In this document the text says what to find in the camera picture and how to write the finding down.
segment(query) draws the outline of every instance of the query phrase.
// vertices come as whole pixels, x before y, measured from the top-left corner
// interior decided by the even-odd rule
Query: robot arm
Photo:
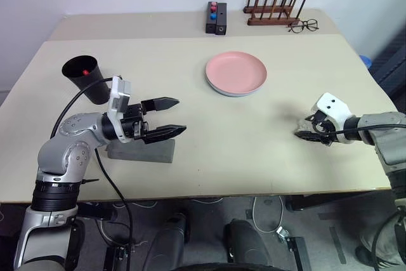
[[[406,263],[406,115],[385,112],[355,117],[344,102],[330,93],[323,94],[312,111],[315,112],[313,115],[299,123],[296,136],[326,145],[358,140],[375,146],[396,196],[395,205],[400,217],[395,225],[395,234],[399,254]]]
[[[113,77],[107,113],[76,114],[64,120],[38,154],[36,186],[27,208],[14,268],[35,261],[57,261],[66,267],[77,196],[93,150],[118,139],[145,143],[167,140],[186,126],[168,125],[149,131],[143,115],[179,103],[158,98],[128,105],[130,83]]]

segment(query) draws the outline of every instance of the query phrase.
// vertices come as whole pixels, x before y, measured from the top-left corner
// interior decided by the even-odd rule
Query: blue object
[[[364,55],[360,55],[360,58],[362,59],[364,65],[367,66],[368,69],[370,69],[370,66],[372,66],[372,60]]]

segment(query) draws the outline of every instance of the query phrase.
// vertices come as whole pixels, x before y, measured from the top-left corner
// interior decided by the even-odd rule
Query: gray floor
[[[152,209],[131,206],[134,213],[135,238],[138,242],[148,241],[136,248],[133,254],[132,270],[141,270],[150,243],[156,231],[179,209],[187,209],[191,220],[190,242],[186,245],[184,265],[207,262],[226,262],[222,244],[223,227],[234,218],[250,220],[252,197],[228,197],[217,204],[201,204],[191,200],[159,201]],[[292,235],[305,238],[312,270],[372,270],[356,261],[353,253],[359,245],[358,235],[362,228],[379,223],[395,210],[391,192],[377,192],[361,195],[304,211],[285,211],[282,222]],[[119,209],[117,221],[127,221],[125,209]],[[259,197],[256,219],[263,230],[277,224],[280,202],[277,197]],[[105,244],[93,220],[84,220],[86,240],[77,270],[102,270]],[[106,224],[112,236],[125,237],[126,229]],[[331,231],[336,231],[342,248],[341,259],[334,245]],[[297,270],[292,253],[278,241],[274,234],[261,234],[272,257],[275,267]],[[391,268],[393,271],[406,270],[405,266]]]

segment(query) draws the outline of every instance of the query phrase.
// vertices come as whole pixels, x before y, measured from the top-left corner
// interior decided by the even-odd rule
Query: eyeglasses
[[[291,23],[289,25],[290,29],[288,32],[292,31],[293,33],[300,33],[302,32],[305,28],[307,28],[308,30],[314,32],[316,30],[318,30],[318,23],[317,20],[315,19],[309,19],[309,20],[305,20],[304,22],[302,22],[301,20],[297,23],[297,24],[293,24]]]

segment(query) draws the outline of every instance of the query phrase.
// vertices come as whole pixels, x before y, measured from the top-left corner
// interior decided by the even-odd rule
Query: beige tabletop
[[[143,29],[137,23],[133,27]],[[101,149],[105,168],[129,199],[389,188],[373,147],[360,142],[325,147],[293,135],[297,120],[310,114],[326,91],[345,101],[356,115],[396,109],[346,40],[333,27],[330,34],[320,29],[318,34],[295,35],[281,27],[274,33],[269,27],[262,31],[270,32],[135,39],[90,39],[90,33],[73,40],[62,39],[63,31],[57,29],[0,107],[0,201],[31,200],[37,153],[77,93],[61,67],[83,54],[98,59],[105,77],[120,74],[131,81],[130,103],[160,96],[181,101],[145,116],[151,128],[187,125],[176,137],[172,164],[111,160]],[[230,50],[250,53],[265,64],[268,79],[255,94],[230,98],[206,83],[207,61]],[[82,97],[68,115],[106,109],[107,105],[96,106]],[[83,185],[80,200],[117,199],[95,158],[86,178],[100,181]]]

